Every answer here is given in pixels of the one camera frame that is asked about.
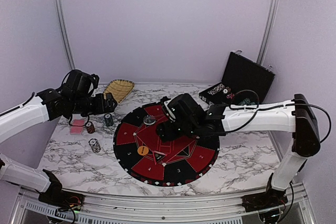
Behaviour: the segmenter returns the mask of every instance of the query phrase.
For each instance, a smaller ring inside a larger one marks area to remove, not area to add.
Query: poker mat
[[[155,124],[144,124],[148,115]],[[114,154],[122,168],[132,177],[154,186],[180,186],[190,183],[214,165],[219,151],[219,137],[206,139],[181,136],[162,142],[155,129],[167,121],[160,103],[150,103],[127,114],[118,125]]]

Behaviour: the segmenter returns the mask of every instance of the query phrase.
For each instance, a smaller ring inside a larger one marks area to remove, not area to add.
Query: white wall
[[[267,102],[290,99],[303,93],[310,103],[327,109],[336,118],[336,0],[280,0],[265,66],[275,67],[276,79]],[[320,136],[328,123],[318,113]],[[276,134],[283,148],[290,138]],[[318,224],[336,220],[336,135],[308,160],[300,177],[307,189]]]
[[[53,0],[0,0],[0,111],[33,91],[57,88],[69,71]],[[0,145],[0,152],[37,167],[57,122],[28,129]],[[7,224],[18,187],[0,183],[0,223]]]
[[[215,83],[256,60],[270,0],[62,0],[77,68],[102,82]]]

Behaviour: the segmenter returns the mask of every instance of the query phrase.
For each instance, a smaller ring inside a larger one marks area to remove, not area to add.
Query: black case
[[[245,89],[255,91],[262,103],[271,87],[275,74],[263,66],[238,55],[230,53],[222,81],[199,93],[199,97],[208,104],[230,104],[234,94]],[[235,104],[245,99],[254,102],[253,94],[244,93],[235,99]]]

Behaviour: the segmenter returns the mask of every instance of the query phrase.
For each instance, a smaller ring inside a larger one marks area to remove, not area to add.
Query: vertical metal post
[[[75,62],[72,57],[72,52],[71,52],[70,43],[69,43],[67,30],[66,30],[66,25],[64,21],[62,1],[61,0],[54,0],[54,1],[55,1],[57,18],[58,18],[58,24],[59,24],[59,28],[60,28],[61,35],[62,35],[63,44],[64,44],[64,49],[65,49],[67,60],[69,63],[69,68],[72,70],[72,69],[75,69]]]
[[[264,37],[262,38],[259,55],[257,59],[257,63],[260,65],[264,63],[268,41],[269,41],[269,36],[271,34],[271,30],[273,28],[275,17],[277,14],[278,3],[279,3],[279,0],[271,0],[270,6],[269,6],[269,12],[268,12],[268,18],[267,18],[266,28],[264,32]]]

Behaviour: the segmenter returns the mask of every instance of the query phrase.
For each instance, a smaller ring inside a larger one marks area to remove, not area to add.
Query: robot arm
[[[189,94],[173,100],[163,98],[162,108],[168,121],[157,126],[162,141],[189,137],[225,136],[243,131],[286,131],[293,139],[279,167],[271,175],[266,192],[243,197],[246,211],[261,210],[288,202],[286,189],[308,157],[320,149],[318,124],[302,94],[293,100],[259,106],[212,105],[204,111]]]
[[[72,114],[89,116],[113,112],[117,106],[111,93],[96,94],[99,77],[72,70],[67,81],[58,89],[47,89],[8,111],[0,114],[0,143],[36,124],[60,116],[71,120]],[[0,154],[0,179],[39,191],[40,200],[62,204],[67,194],[58,179],[47,170],[37,170]]]

